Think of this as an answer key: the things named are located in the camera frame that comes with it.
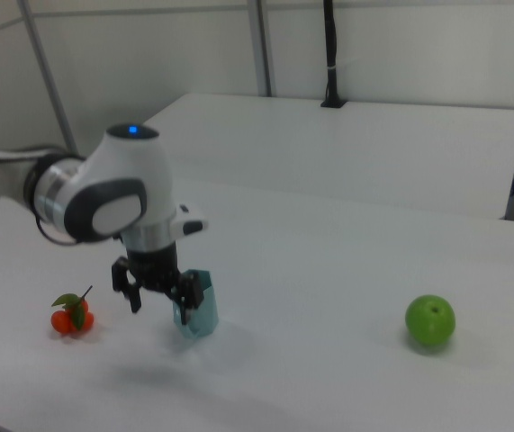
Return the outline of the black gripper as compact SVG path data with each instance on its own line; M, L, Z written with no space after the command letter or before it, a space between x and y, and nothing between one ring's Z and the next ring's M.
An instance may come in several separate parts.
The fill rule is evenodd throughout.
M203 287L197 270L180 273L177 263L176 244L155 251L127 251L112 265L112 284L130 303L131 312L141 308L140 289L168 293L168 298L179 312L180 324L186 326L203 303Z

